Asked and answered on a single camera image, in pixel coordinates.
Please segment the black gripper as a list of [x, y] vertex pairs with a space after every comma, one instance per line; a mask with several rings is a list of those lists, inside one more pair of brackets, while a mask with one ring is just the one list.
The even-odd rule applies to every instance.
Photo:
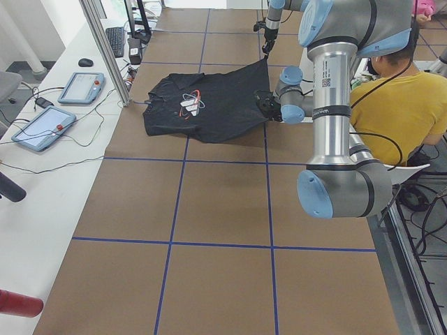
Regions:
[[271, 91], [256, 90], [254, 97], [256, 106], [265, 118], [270, 121], [281, 121], [281, 105], [275, 100]]
[[264, 55], [269, 55], [274, 47], [277, 35], [275, 33], [274, 34], [264, 33], [264, 39], [265, 42], [262, 46], [262, 51]]

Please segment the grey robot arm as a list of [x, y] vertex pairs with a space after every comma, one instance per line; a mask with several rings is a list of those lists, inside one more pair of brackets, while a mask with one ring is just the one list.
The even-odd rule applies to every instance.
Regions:
[[271, 1], [264, 53], [276, 40], [284, 10], [302, 12], [298, 34], [313, 64], [313, 94], [300, 91], [295, 66], [285, 68], [274, 97], [282, 118], [295, 124], [311, 116], [314, 155], [299, 174], [300, 204], [317, 218], [368, 217], [393, 196], [390, 173], [350, 123], [354, 63], [402, 50], [409, 42], [411, 1]]
[[[283, 10], [302, 12], [308, 1], [269, 1], [266, 17], [257, 21], [254, 31], [264, 30], [265, 42], [262, 46], [264, 58], [267, 59], [273, 50]], [[280, 73], [274, 91], [259, 100], [259, 108], [270, 118], [277, 118], [286, 124], [298, 124], [312, 114], [309, 91], [304, 92], [301, 82], [304, 81], [302, 69], [298, 66], [287, 66]]]

